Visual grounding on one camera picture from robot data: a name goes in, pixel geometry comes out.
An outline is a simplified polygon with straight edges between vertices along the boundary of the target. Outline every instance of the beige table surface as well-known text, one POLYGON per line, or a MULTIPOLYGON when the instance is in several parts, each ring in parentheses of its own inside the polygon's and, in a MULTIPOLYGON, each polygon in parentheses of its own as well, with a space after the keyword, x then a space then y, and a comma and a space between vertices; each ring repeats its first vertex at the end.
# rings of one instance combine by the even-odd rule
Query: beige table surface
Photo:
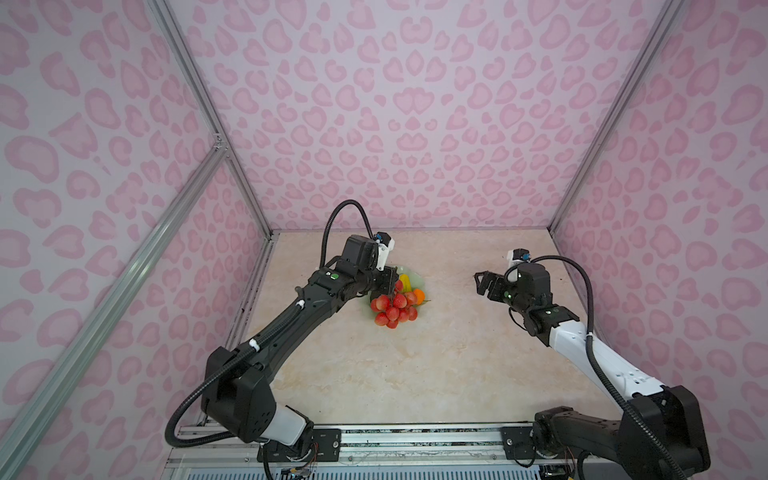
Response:
MULTIPOLYGON (((272 382, 278 403, 326 424, 531 421, 560 405, 621 417, 573 364, 512 323, 505 305, 475 292, 472 275, 504 273, 508 250, 557 253, 546 230, 390 234, 396 248, 388 264, 419 273, 431 302, 419 307, 415 322, 397 329, 377 326, 362 300, 348 302, 283 364, 272 382)), ((330 235, 328 259, 341 254, 349 235, 330 235)), ((296 298, 293 288, 317 268, 322 237, 280 234, 248 337, 296 298)), ((545 265, 554 301, 586 321, 565 268, 553 260, 545 265)))

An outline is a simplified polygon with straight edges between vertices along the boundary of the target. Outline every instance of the wall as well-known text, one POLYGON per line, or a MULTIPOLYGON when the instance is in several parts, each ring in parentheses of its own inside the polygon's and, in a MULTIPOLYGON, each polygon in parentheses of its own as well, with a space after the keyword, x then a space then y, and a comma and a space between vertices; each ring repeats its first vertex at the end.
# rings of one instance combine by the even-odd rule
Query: wall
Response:
POLYGON ((663 2, 619 3, 171 2, 280 229, 548 225, 663 2))
POLYGON ((222 165, 20 478, 153 478, 165 423, 223 344, 262 244, 222 165))
POLYGON ((696 393, 713 480, 768 468, 765 25, 692 3, 556 235, 612 346, 696 393))
POLYGON ((0 6, 0 435, 212 144, 147 13, 0 6))

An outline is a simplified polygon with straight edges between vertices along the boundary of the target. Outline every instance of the orange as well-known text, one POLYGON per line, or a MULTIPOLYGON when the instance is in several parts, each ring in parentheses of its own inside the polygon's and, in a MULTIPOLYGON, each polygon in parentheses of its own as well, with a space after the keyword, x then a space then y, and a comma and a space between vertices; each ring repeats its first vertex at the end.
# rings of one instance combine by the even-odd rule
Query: orange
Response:
POLYGON ((422 292, 421 289, 415 288, 413 289, 413 294, 416 295, 416 305, 421 305, 426 298, 424 292, 422 292))

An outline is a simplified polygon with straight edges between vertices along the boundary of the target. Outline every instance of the metal post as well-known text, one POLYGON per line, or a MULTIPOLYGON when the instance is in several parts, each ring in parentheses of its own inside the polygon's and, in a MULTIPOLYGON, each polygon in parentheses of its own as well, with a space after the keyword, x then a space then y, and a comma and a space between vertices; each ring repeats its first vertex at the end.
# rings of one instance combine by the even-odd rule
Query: metal post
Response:
POLYGON ((197 99, 197 103, 200 105, 200 111, 208 123, 211 131, 224 148, 230 150, 230 157, 227 158, 227 162, 231 164, 234 172, 237 186, 243 193, 246 199, 248 207, 251 209, 251 213, 257 219, 259 228, 265 237, 272 235, 272 229, 266 221, 264 212, 261 210, 259 201, 256 196, 256 192, 253 191, 250 182, 248 181, 243 165, 237 154, 232 149, 232 142, 230 141, 227 131, 219 118, 219 114, 216 112, 213 100, 211 100, 205 83, 203 82, 203 76, 200 74, 200 70, 195 63, 190 49, 187 47, 187 43, 184 40, 184 34, 181 31, 179 22, 176 19, 173 9, 168 5, 167 0, 147 0, 150 10, 154 13, 154 17, 157 20, 157 26, 165 35, 168 45, 171 51, 176 57, 176 61, 184 73, 184 77, 187 79, 187 83, 192 89, 194 97, 197 99))
POLYGON ((598 129, 597 134, 594 136, 594 140, 587 149, 587 153, 584 155, 584 160, 581 162, 581 166, 574 175, 573 180, 568 185, 568 189, 565 191, 563 201, 560 203, 557 211, 554 212, 552 222, 549 224, 549 231, 554 233, 563 223, 565 216, 571 209, 571 205, 576 201, 576 196, 581 190, 581 186, 587 180, 587 175, 591 171, 592 167, 598 162, 600 153, 603 151, 608 137, 616 129, 621 115, 627 110, 630 100, 634 96, 635 91, 640 86, 646 72, 650 69, 654 59, 661 52, 664 43, 670 35, 674 22, 681 15, 683 6, 686 4, 686 0, 667 0, 664 6, 661 7, 661 13, 656 18, 654 26, 650 29, 650 34, 645 39, 643 47, 640 49, 640 53, 637 54, 632 68, 627 73, 627 78, 621 85, 614 103, 611 104, 611 108, 608 110, 608 114, 605 117, 602 125, 598 129))
POLYGON ((225 150, 208 152, 192 178, 168 206, 157 225, 136 251, 120 278, 91 313, 72 343, 24 405, 0 445, 0 479, 12 480, 21 472, 61 407, 88 370, 96 354, 123 317, 144 281, 176 235, 181 224, 219 169, 225 150))

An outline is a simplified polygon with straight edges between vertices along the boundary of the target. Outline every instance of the pink leopard print wallpaper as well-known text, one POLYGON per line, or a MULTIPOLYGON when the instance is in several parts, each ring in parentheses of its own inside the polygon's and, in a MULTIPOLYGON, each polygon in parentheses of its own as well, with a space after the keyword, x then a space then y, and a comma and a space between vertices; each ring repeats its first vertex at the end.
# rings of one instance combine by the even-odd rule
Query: pink leopard print wallpaper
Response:
POLYGON ((262 243, 222 165, 19 478, 156 478, 165 423, 223 344, 262 243))
POLYGON ((696 393, 710 480, 768 469, 766 25, 692 3, 556 236, 611 345, 696 393))
POLYGON ((548 225, 662 3, 171 2, 288 230, 548 225))
POLYGON ((212 144, 147 13, 0 5, 0 435, 212 144))

